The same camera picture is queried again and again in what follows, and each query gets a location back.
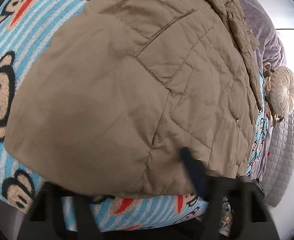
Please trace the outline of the blue monkey print blanket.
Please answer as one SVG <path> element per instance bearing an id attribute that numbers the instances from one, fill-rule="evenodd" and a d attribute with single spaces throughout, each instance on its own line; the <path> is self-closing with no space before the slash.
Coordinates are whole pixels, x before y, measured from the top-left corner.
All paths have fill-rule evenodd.
<path id="1" fill-rule="evenodd" d="M 46 181 L 5 149 L 13 99 L 55 33 L 91 0 L 4 0 L 0 6 L 0 199 L 23 213 Z M 147 198 L 93 195 L 101 231 L 150 229 L 202 215 L 207 203 L 192 193 Z"/>

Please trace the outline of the round cream pleated cushion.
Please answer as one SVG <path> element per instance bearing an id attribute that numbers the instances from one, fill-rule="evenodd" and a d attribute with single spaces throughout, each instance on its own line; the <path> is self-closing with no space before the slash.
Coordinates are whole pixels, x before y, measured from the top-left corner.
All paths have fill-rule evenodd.
<path id="1" fill-rule="evenodd" d="M 294 110 L 294 73 L 286 66 L 280 66 L 272 77 L 271 98 L 279 105 L 280 113 L 290 115 Z"/>

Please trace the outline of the tan puffer jacket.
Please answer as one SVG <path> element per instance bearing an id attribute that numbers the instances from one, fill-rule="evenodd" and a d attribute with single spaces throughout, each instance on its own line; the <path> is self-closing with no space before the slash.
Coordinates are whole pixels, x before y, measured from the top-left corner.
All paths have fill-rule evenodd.
<path id="1" fill-rule="evenodd" d="M 91 0 L 22 81 L 5 149 L 90 196 L 192 193 L 182 147 L 243 175 L 263 107 L 256 48 L 238 0 Z"/>

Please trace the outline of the purple quilted duvet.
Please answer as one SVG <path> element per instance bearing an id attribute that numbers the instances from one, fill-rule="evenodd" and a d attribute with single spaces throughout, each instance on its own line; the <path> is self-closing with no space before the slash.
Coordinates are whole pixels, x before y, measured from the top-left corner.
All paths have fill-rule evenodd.
<path id="1" fill-rule="evenodd" d="M 259 69 L 259 84 L 263 100 L 263 110 L 259 112 L 256 121 L 256 135 L 246 175 L 251 180 L 262 180 L 267 167 L 268 148 L 271 141 L 272 122 L 271 107 L 265 91 L 264 70 L 271 72 L 286 64 L 283 44 L 277 37 L 276 30 L 268 14 L 257 0 L 238 0 L 245 15 L 246 23 L 251 28 L 259 46 L 255 49 Z"/>

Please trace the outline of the grey quilted headboard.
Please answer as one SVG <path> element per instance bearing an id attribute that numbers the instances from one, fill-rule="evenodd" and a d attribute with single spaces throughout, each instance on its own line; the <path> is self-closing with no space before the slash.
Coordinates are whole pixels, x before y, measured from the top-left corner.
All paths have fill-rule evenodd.
<path id="1" fill-rule="evenodd" d="M 272 131 L 266 170 L 262 177 L 265 204 L 276 207 L 294 171 L 294 112 Z"/>

